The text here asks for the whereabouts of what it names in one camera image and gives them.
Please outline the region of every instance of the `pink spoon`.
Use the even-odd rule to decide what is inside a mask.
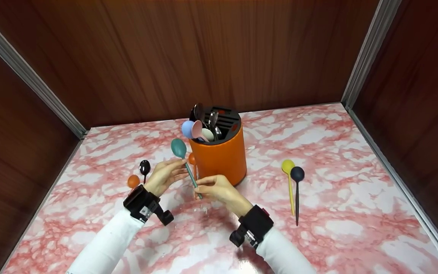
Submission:
[[[209,140],[202,134],[202,122],[199,120],[195,121],[192,126],[192,137],[202,138],[205,142],[209,142]]]

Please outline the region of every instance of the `yellow spoon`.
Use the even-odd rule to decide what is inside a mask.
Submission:
[[[281,169],[288,176],[288,191],[290,192],[290,207],[292,208],[292,215],[295,216],[294,209],[294,192],[292,190],[292,179],[290,178],[290,171],[294,168],[295,164],[292,160],[287,159],[281,163]]]

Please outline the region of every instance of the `metal frame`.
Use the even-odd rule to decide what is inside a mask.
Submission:
[[[408,189],[407,185],[403,180],[400,178],[396,170],[391,166],[388,159],[384,156],[383,152],[379,149],[379,147],[374,142],[371,135],[368,133],[366,128],[363,126],[361,121],[358,119],[358,116],[354,113],[354,111],[349,110],[346,108],[346,111],[351,116],[351,119],[354,121],[354,124],[358,127],[359,131],[365,138],[368,145],[370,145],[372,151],[376,155],[376,157],[379,159],[381,164],[383,165],[384,169],[388,172],[389,177],[395,182],[395,185],[398,186],[398,189],[403,193],[407,201],[412,205],[414,215],[417,218],[417,220],[420,222],[420,225],[424,228],[424,230],[427,232],[429,238],[435,245],[435,247],[438,250],[438,229],[433,224],[433,222],[428,217],[427,213],[424,211],[424,209],[421,207],[417,199],[412,194],[412,191]]]
[[[86,129],[64,106],[47,84],[0,33],[0,57],[18,74],[40,99],[81,139]]]
[[[376,12],[366,34],[363,45],[356,59],[356,63],[344,90],[341,102],[346,109],[352,109],[358,94],[363,88],[366,76],[370,72],[376,54],[383,43],[384,37],[397,13],[402,0],[380,0]]]

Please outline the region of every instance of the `wrist-mounted camera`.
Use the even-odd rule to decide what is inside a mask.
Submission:
[[[158,204],[159,201],[160,198],[144,189],[143,185],[139,185],[128,195],[123,205],[133,218],[141,220],[141,222],[148,221],[150,216],[155,213],[160,222],[166,226],[173,221],[173,215],[170,210],[163,212],[162,207]]]
[[[240,227],[231,233],[229,241],[239,247],[246,238],[248,242],[257,248],[263,241],[264,236],[273,227],[273,220],[266,210],[255,205],[245,216],[240,217]]]

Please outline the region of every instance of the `brown wood grain wall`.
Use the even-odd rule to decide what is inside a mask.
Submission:
[[[438,1],[403,0],[354,112],[438,227]]]
[[[0,31],[87,128],[340,101],[378,0],[0,0]]]
[[[77,142],[0,58],[0,268]]]

